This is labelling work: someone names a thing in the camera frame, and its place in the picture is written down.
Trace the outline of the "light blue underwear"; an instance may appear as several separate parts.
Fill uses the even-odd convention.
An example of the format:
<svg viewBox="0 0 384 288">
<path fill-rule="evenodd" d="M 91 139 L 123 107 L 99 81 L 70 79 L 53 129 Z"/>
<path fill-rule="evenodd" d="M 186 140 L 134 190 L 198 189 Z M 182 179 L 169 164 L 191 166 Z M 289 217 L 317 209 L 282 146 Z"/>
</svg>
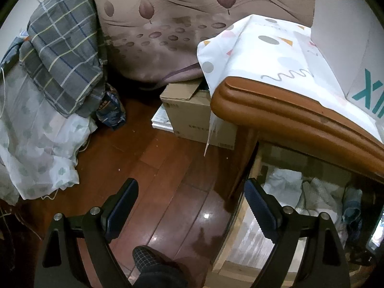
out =
<svg viewBox="0 0 384 288">
<path fill-rule="evenodd" d="M 360 205 L 363 191 L 349 186 L 344 191 L 342 199 L 342 219 L 345 224 L 351 224 L 360 218 Z"/>
</svg>

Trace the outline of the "grey plaid blanket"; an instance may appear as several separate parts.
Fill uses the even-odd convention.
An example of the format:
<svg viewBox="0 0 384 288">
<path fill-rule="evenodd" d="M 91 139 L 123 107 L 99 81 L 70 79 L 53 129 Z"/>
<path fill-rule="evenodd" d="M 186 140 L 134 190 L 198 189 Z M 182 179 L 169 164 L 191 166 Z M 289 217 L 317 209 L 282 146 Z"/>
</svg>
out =
<svg viewBox="0 0 384 288">
<path fill-rule="evenodd" d="M 93 0 L 44 0 L 30 17 L 19 62 L 64 117 L 90 116 L 105 94 L 102 32 Z"/>
</svg>

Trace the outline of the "grey white underwear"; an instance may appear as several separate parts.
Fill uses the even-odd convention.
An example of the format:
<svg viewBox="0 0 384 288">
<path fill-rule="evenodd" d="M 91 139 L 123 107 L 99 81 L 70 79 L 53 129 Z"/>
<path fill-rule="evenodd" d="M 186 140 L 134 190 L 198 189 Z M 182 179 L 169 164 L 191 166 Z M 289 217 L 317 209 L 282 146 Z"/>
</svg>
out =
<svg viewBox="0 0 384 288">
<path fill-rule="evenodd" d="M 302 193 L 295 210 L 302 215 L 318 216 L 325 212 L 334 223 L 341 219 L 344 189 L 336 184 L 313 178 L 302 183 Z"/>
</svg>

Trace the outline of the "brown cardboard box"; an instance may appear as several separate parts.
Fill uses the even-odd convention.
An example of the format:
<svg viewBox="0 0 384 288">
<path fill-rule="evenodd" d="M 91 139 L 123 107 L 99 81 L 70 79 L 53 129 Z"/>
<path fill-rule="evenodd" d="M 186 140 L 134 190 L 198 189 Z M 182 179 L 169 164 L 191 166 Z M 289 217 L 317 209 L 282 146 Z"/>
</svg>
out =
<svg viewBox="0 0 384 288">
<path fill-rule="evenodd" d="M 237 126 L 211 112 L 205 79 L 168 84 L 160 99 L 176 136 L 233 150 Z"/>
</svg>

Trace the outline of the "black checked slipper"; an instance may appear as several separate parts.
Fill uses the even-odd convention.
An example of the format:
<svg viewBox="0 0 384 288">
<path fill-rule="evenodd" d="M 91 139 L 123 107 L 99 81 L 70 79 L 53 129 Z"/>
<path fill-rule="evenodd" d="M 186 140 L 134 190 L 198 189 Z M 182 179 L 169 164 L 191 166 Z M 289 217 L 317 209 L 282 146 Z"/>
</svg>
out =
<svg viewBox="0 0 384 288">
<path fill-rule="evenodd" d="M 132 251 L 139 276 L 133 287 L 188 287 L 187 278 L 180 266 L 149 246 L 137 246 Z"/>
</svg>

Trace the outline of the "white patterned cloth cover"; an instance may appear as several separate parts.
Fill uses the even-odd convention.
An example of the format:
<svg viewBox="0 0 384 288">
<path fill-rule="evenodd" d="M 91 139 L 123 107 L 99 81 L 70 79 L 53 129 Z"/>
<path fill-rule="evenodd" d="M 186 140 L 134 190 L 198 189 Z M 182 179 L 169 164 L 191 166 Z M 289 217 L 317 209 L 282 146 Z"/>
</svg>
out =
<svg viewBox="0 0 384 288">
<path fill-rule="evenodd" d="M 383 128 L 346 99 L 309 27 L 253 14 L 200 42 L 197 59 L 211 94 L 227 77 L 269 84 L 319 102 L 383 142 Z"/>
</svg>

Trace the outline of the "white green patterned bedding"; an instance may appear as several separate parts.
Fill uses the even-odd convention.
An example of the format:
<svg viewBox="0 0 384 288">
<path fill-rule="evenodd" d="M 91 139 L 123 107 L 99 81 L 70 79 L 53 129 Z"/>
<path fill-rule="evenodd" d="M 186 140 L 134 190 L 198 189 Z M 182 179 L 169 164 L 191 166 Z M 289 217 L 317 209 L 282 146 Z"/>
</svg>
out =
<svg viewBox="0 0 384 288">
<path fill-rule="evenodd" d="M 1 72 L 1 200 L 15 205 L 79 183 L 77 154 L 92 118 L 65 118 L 19 64 Z"/>
</svg>

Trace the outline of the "pale mint underwear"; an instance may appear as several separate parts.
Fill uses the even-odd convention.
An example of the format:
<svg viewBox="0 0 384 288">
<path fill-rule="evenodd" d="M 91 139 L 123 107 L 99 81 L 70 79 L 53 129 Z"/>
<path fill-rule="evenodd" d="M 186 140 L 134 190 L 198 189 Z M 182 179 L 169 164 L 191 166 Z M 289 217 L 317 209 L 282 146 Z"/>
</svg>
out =
<svg viewBox="0 0 384 288">
<path fill-rule="evenodd" d="M 267 194 L 274 196 L 282 206 L 289 205 L 296 208 L 302 194 L 302 183 L 301 172 L 272 168 L 267 173 L 263 188 Z"/>
</svg>

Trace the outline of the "brown wooden nightstand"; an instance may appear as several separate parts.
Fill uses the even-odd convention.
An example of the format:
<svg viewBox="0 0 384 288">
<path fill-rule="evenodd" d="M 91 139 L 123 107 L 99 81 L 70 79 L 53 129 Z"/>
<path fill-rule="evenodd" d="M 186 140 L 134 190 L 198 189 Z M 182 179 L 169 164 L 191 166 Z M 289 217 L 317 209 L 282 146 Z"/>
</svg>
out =
<svg viewBox="0 0 384 288">
<path fill-rule="evenodd" d="M 267 142 L 328 162 L 383 192 L 383 145 L 357 124 L 294 92 L 241 77 L 215 90 L 211 110 L 220 119 L 256 131 Z"/>
</svg>

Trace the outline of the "light wooden drawer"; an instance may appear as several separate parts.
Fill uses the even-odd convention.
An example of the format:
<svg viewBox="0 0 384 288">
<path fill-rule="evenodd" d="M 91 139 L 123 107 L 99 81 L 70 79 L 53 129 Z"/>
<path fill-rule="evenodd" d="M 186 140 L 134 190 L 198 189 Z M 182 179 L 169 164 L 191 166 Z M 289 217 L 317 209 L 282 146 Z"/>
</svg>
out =
<svg viewBox="0 0 384 288">
<path fill-rule="evenodd" d="M 383 185 L 257 144 L 206 287 L 382 287 Z"/>
</svg>

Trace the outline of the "dark blue plastic bag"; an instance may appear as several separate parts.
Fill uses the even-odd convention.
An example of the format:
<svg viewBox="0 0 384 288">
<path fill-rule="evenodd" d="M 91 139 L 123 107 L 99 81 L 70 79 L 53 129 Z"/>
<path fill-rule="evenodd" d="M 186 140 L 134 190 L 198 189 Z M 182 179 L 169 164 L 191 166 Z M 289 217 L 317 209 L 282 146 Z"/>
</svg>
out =
<svg viewBox="0 0 384 288">
<path fill-rule="evenodd" d="M 118 129 L 126 123 L 126 110 L 115 88 L 105 84 L 105 94 L 96 111 L 97 119 L 107 127 Z"/>
</svg>

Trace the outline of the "beige leaf pattern curtain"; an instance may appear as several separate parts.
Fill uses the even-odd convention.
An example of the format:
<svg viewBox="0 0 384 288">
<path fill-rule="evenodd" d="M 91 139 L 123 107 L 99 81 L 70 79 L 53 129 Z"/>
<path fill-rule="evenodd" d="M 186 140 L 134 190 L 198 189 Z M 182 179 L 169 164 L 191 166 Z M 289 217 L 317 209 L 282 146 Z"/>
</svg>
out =
<svg viewBox="0 0 384 288">
<path fill-rule="evenodd" d="M 251 14 L 311 26 L 315 0 L 94 0 L 111 59 L 128 79 L 200 77 L 197 46 Z"/>
</svg>

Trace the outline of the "white flat boards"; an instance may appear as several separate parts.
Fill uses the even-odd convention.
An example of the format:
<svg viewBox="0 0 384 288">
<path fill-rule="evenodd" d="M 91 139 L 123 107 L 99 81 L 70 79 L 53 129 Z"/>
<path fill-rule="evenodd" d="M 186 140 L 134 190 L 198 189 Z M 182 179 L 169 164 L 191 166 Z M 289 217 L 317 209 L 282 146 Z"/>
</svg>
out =
<svg viewBox="0 0 384 288">
<path fill-rule="evenodd" d="M 151 122 L 152 122 L 152 127 L 155 129 L 167 131 L 170 133 L 173 132 L 173 127 L 172 127 L 171 121 L 169 120 L 167 112 L 162 105 L 159 107 L 159 109 L 153 115 Z"/>
</svg>

